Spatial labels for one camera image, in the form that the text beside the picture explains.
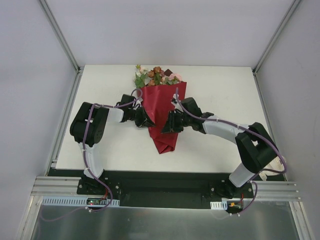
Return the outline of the orange brown rose stem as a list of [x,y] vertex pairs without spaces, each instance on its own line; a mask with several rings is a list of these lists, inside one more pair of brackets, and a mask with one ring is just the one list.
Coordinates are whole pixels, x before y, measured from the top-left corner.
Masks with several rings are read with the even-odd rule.
[[160,66],[156,66],[147,73],[147,76],[150,78],[148,86],[158,86],[163,84],[165,73]]

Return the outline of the aluminium frame post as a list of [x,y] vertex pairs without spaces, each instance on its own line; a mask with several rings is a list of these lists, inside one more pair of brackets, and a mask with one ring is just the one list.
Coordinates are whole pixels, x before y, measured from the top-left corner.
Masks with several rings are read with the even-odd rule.
[[262,52],[262,55],[260,56],[258,62],[256,63],[255,67],[252,70],[252,73],[254,76],[257,75],[259,70],[261,69],[262,65],[266,61],[267,57],[271,53],[272,49],[276,45],[276,42],[278,41],[279,37],[281,36],[283,30],[288,25],[289,21],[294,16],[295,12],[297,11],[298,7],[302,3],[302,0],[293,0],[291,4],[289,5],[289,8],[285,12],[283,18],[281,19],[279,25],[277,26],[275,32],[273,33],[271,39],[269,40],[267,46],[265,47],[264,51]]
[[51,10],[48,2],[46,0],[38,0],[37,1],[45,15],[45,17],[47,18],[58,42],[60,43],[67,59],[69,60],[70,64],[72,65],[73,69],[75,70],[75,72],[78,74],[81,70],[81,67],[79,66],[74,54],[72,53],[72,50],[59,26],[59,23],[57,22],[53,11]]

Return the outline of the aluminium front rail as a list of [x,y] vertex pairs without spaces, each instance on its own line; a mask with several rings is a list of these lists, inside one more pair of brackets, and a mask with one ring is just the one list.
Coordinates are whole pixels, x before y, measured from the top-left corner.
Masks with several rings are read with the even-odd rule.
[[[31,190],[32,196],[76,197],[79,177],[38,176]],[[274,202],[301,202],[298,186],[292,181],[256,181],[256,199]]]

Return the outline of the cream printed ribbon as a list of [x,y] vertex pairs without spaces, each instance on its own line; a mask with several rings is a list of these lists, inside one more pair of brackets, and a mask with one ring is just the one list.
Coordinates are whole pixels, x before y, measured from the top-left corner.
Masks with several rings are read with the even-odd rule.
[[[274,158],[270,163],[268,163],[264,168],[269,169],[269,170],[278,171],[278,172],[283,172],[285,170],[285,167],[278,156],[276,158]],[[274,177],[277,175],[279,175],[279,173],[267,171],[267,170],[261,171],[259,173],[259,177],[263,181],[267,181],[271,177]]]

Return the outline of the left aluminium frame post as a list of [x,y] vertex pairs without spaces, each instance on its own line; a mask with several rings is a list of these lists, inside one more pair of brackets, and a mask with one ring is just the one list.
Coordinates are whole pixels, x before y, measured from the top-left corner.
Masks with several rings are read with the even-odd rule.
[[37,1],[45,15],[45,17],[47,18],[58,42],[60,43],[67,59],[69,60],[70,64],[72,65],[73,69],[75,70],[75,72],[78,74],[81,70],[81,67],[79,66],[74,54],[72,53],[72,50],[59,26],[59,23],[57,22],[53,11],[51,10],[48,2],[46,0],[38,0]]

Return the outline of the small pink rose stem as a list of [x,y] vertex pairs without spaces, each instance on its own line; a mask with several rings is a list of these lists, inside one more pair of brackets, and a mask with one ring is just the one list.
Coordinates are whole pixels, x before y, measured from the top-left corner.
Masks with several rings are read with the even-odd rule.
[[161,83],[163,85],[175,85],[183,82],[182,77],[178,73],[172,73],[169,76],[163,76]]

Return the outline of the right aluminium frame post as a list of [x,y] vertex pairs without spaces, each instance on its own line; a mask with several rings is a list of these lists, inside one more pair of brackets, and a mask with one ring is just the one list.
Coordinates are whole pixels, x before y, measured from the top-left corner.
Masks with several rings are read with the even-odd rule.
[[265,47],[264,51],[262,52],[262,55],[260,56],[258,62],[256,63],[255,67],[252,70],[252,73],[254,76],[257,75],[259,70],[261,69],[262,65],[266,61],[267,57],[271,53],[272,49],[276,45],[276,42],[278,41],[279,37],[281,36],[283,30],[288,25],[289,21],[294,16],[295,12],[297,11],[298,7],[302,3],[302,0],[293,0],[291,4],[289,5],[289,8],[285,12],[283,18],[281,19],[279,25],[277,26],[275,32],[273,33],[271,39],[269,40],[267,46]]

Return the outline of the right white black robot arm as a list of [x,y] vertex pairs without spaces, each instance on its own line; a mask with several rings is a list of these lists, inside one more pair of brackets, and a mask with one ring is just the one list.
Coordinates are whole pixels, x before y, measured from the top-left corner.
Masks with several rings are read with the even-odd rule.
[[267,130],[259,122],[244,125],[221,119],[213,113],[202,112],[194,98],[179,100],[176,93],[171,103],[174,110],[168,113],[161,133],[180,133],[184,128],[191,127],[196,132],[217,136],[236,145],[241,163],[224,182],[214,187],[220,197],[237,197],[248,181],[265,171],[266,166],[280,155]]

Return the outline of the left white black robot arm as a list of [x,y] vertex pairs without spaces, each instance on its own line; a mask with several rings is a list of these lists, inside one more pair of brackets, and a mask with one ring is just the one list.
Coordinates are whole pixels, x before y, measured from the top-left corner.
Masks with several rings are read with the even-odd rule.
[[106,123],[125,123],[133,121],[138,128],[155,127],[141,100],[133,95],[123,94],[115,106],[83,102],[71,125],[70,135],[81,150],[84,162],[82,185],[87,184],[90,191],[99,195],[105,191],[102,180],[104,168],[96,147],[102,140]]

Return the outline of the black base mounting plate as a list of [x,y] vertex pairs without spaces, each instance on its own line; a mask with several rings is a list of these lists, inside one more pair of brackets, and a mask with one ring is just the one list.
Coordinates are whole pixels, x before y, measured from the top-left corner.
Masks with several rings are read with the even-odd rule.
[[222,198],[251,199],[253,187],[232,187],[227,173],[104,171],[99,181],[81,176],[77,194],[109,198],[122,207],[209,209]]

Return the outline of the dark red wrapping cloth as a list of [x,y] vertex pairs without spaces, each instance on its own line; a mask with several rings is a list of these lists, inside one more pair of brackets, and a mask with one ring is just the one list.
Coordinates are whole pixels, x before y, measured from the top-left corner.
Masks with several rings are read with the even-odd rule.
[[[169,69],[164,71],[164,76],[173,74]],[[149,135],[159,154],[172,152],[176,148],[178,139],[177,133],[161,133],[170,111],[175,109],[171,103],[173,95],[178,89],[179,99],[183,100],[186,95],[187,83],[182,81],[178,84],[167,85],[161,84],[156,86],[148,86],[150,78],[147,76],[145,86],[142,90],[142,106],[146,110],[150,119],[155,123],[155,127],[149,127]]]

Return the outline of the white rose stem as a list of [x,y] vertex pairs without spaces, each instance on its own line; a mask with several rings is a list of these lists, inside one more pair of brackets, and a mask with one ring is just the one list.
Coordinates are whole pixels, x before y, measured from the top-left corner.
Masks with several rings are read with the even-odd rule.
[[137,64],[135,70],[134,84],[136,88],[142,88],[146,85],[145,82],[148,77],[148,69]]

